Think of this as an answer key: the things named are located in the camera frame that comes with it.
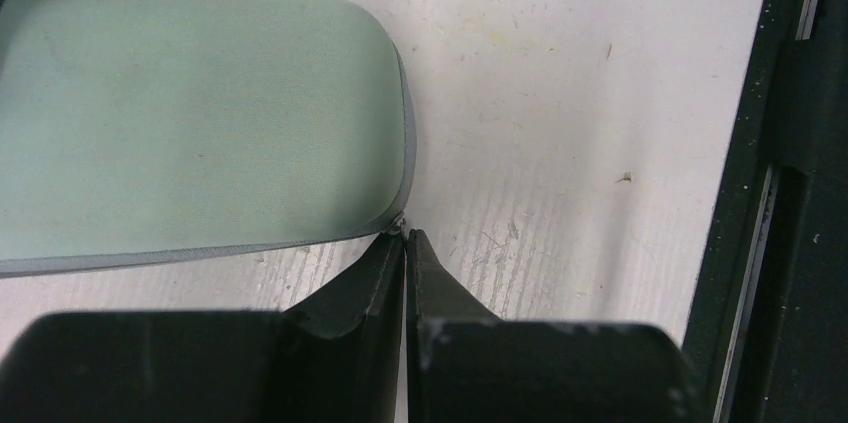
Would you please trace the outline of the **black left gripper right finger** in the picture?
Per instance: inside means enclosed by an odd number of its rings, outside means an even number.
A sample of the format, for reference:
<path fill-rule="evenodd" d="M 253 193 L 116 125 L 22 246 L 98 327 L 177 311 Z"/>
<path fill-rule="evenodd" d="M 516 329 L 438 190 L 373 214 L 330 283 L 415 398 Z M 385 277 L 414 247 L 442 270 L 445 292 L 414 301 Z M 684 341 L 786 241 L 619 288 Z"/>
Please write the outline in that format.
<path fill-rule="evenodd" d="M 497 317 L 440 263 L 406 245 L 412 422 L 697 422 L 691 367 L 640 323 Z"/>

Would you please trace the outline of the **mint green umbrella case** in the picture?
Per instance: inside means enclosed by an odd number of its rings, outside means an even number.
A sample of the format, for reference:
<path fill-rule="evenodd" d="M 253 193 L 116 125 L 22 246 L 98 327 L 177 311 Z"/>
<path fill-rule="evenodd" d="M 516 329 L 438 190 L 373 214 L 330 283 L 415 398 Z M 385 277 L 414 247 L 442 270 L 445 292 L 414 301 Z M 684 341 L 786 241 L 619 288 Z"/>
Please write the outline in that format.
<path fill-rule="evenodd" d="M 346 0 L 1 0 L 1 273 L 346 240 L 402 214 L 403 63 Z"/>

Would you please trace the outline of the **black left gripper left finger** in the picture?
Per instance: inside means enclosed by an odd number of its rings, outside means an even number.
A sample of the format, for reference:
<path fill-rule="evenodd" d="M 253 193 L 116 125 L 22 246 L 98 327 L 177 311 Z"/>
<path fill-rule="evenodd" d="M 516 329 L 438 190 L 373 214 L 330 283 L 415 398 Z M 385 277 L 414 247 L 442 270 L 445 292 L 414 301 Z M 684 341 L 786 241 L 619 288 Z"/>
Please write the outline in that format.
<path fill-rule="evenodd" d="M 404 239 L 272 311 L 54 313 L 1 364 L 5 422 L 389 422 Z"/>

